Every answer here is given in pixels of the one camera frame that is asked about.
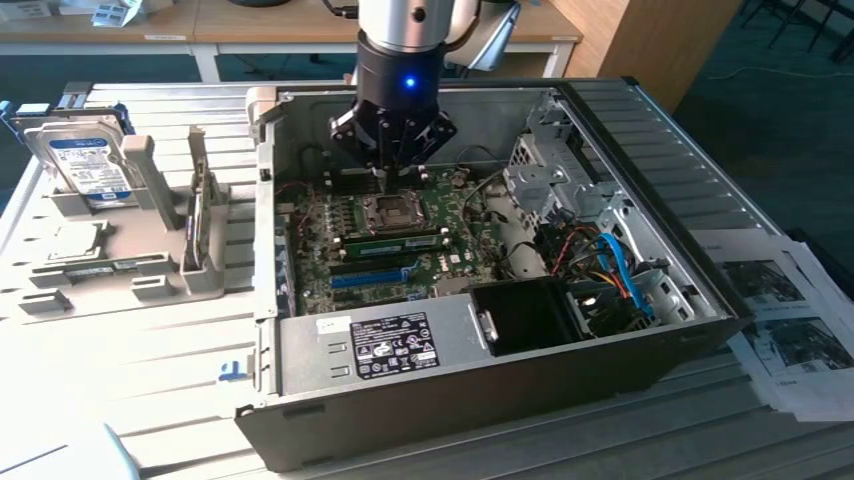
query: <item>metal table surface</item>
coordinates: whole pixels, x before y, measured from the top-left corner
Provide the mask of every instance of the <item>metal table surface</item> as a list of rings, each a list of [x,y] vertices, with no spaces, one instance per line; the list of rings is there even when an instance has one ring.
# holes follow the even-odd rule
[[[641,90],[620,80],[574,85],[690,228],[776,230]],[[90,106],[126,103],[138,132],[155,138],[173,188],[190,183],[186,128],[207,130],[218,180],[239,199],[230,209],[226,296],[30,325],[15,312],[0,313],[2,327],[27,332],[74,365],[67,368],[90,388],[145,478],[854,477],[854,426],[804,424],[774,413],[726,350],[681,366],[644,393],[287,475],[269,472],[233,419],[221,417],[234,405],[215,384],[222,360],[249,352],[255,341],[250,86],[98,85],[89,100]],[[58,220],[40,198],[46,187],[31,164],[0,222],[11,232],[0,297],[16,288],[10,285]]]

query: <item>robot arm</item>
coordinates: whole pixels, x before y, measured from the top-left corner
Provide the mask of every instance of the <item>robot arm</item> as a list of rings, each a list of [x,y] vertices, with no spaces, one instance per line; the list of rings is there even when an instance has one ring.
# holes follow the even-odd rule
[[[445,61],[494,69],[520,10],[514,0],[361,2],[357,100],[330,130],[386,188],[457,133],[438,104]]]

